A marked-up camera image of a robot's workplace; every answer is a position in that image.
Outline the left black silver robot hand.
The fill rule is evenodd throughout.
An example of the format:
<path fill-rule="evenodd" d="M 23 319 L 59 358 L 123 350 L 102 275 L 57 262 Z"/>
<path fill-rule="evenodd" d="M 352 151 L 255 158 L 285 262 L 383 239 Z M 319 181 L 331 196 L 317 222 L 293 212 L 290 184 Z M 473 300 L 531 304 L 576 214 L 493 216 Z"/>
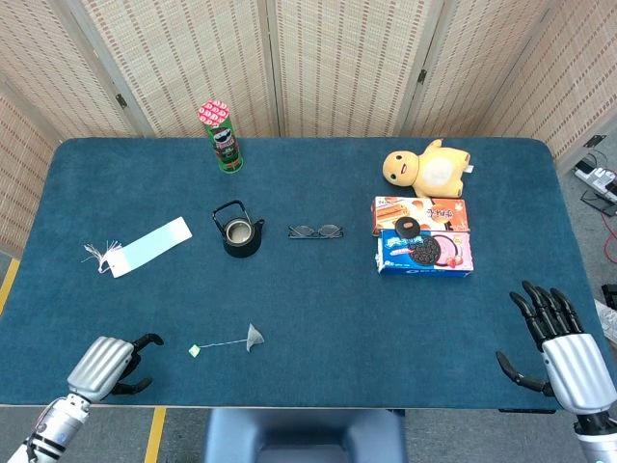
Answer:
<path fill-rule="evenodd" d="M 162 346 L 163 339 L 146 333 L 135 341 L 101 336 L 88 348 L 67 378 L 68 390 L 90 403 L 100 402 L 108 395 L 136 395 L 152 382 L 147 377 L 136 384 L 122 380 L 140 364 L 140 351 L 154 343 Z"/>

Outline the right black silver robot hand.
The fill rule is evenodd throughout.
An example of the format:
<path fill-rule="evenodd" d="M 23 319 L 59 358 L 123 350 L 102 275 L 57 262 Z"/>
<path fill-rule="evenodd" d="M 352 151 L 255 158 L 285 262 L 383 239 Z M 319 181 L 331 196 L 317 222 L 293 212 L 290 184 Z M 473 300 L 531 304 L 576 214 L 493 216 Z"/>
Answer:
<path fill-rule="evenodd" d="M 509 296 L 523 316 L 548 378 L 522 374 L 498 351 L 502 372 L 520 387 L 554 397 L 574 415 L 608 411 L 616 402 L 616 387 L 596 340 L 583 328 L 572 302 L 555 287 L 544 289 L 524 280 L 522 288 L 524 294 L 512 291 Z"/>

